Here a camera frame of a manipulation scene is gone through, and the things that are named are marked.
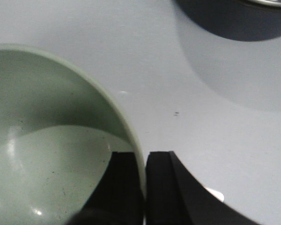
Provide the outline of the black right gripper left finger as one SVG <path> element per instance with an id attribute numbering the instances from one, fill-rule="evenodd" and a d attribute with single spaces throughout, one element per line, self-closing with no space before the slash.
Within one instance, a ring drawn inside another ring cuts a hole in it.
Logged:
<path id="1" fill-rule="evenodd" d="M 144 197 L 133 152 L 113 152 L 107 169 L 70 225 L 141 225 Z"/>

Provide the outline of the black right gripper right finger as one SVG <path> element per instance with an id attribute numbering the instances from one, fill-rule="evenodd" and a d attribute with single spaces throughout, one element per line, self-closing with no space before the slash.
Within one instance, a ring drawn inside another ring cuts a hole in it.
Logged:
<path id="1" fill-rule="evenodd" d="M 253 225 L 209 193 L 173 151 L 151 152 L 146 164 L 148 225 Z"/>

